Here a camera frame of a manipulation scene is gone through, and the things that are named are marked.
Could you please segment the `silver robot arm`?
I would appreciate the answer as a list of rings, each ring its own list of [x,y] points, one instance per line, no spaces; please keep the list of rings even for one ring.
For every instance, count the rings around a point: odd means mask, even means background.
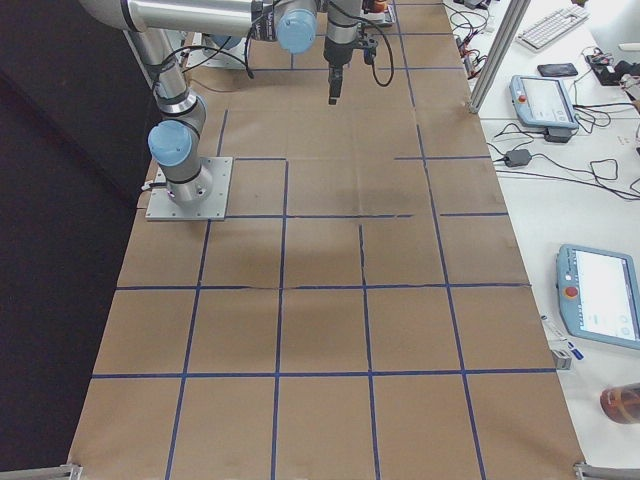
[[[237,47],[242,38],[237,36],[203,34],[201,36],[201,45],[204,47],[206,55],[210,56],[217,51],[228,51]]]
[[[151,82],[166,118],[185,120],[202,103],[186,84],[171,51],[170,30],[216,34],[223,38],[278,41],[293,52],[302,24],[327,14],[324,57],[329,65],[329,103],[341,95],[343,69],[359,42],[361,1],[83,1],[82,7],[103,24],[126,32]]]

